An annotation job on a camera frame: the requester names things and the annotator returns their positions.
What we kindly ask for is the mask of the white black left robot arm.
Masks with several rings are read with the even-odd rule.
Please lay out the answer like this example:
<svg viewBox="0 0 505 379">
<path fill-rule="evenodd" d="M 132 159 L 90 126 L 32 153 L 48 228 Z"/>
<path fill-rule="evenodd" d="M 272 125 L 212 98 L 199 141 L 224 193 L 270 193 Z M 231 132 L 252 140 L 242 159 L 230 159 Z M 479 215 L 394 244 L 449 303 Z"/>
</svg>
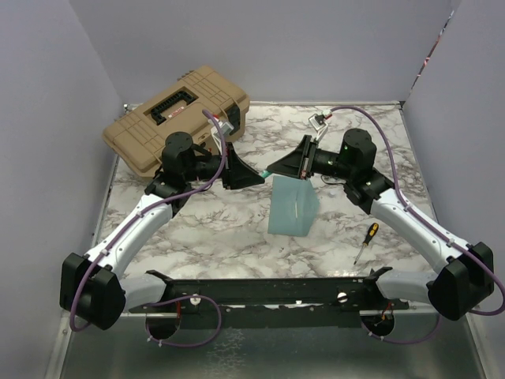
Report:
<svg viewBox="0 0 505 379">
<path fill-rule="evenodd" d="M 174 292 L 160 274 L 123 279 L 130 262 L 157 230 L 172 220 L 190 196 L 217 179 L 227 190 L 264 183 L 264 177 L 243 162 L 230 142 L 217 156 L 193 143 L 188 133 L 172 133 L 165 141 L 162 164 L 148 183 L 134 210 L 104 240 L 87 253 L 71 253 L 62 264 L 60 305 L 76 319 L 102 330 L 125 311 L 150 305 L 163 312 L 172 307 Z"/>
</svg>

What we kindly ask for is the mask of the light blue envelope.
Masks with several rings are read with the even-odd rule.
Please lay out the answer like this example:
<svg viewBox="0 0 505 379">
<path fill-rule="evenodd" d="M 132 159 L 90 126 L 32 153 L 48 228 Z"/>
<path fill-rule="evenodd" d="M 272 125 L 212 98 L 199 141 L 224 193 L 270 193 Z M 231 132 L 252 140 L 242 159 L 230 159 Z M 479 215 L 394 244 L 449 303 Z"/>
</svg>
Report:
<svg viewBox="0 0 505 379">
<path fill-rule="evenodd" d="M 294 200 L 298 202 L 298 219 Z M 310 180 L 275 176 L 267 232 L 272 235 L 306 237 L 320 208 L 319 198 Z"/>
</svg>

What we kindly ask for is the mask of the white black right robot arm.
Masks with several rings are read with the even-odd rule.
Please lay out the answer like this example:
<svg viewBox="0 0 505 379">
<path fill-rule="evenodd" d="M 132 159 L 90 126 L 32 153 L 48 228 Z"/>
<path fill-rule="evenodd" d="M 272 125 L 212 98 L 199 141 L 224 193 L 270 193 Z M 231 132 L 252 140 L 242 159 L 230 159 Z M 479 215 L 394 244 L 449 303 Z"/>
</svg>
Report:
<svg viewBox="0 0 505 379">
<path fill-rule="evenodd" d="M 379 309 L 390 299 L 403 299 L 430 304 L 448 320 L 460 319 L 494 291 L 491 249 L 483 242 L 471 245 L 429 219 L 375 169 L 375 157 L 370 134 L 350 129 L 339 152 L 319 148 L 306 135 L 267 169 L 296 179 L 322 174 L 344 180 L 344 192 L 354 205 L 395 230 L 429 263 L 431 272 L 379 270 L 375 282 L 362 290 L 368 307 Z"/>
</svg>

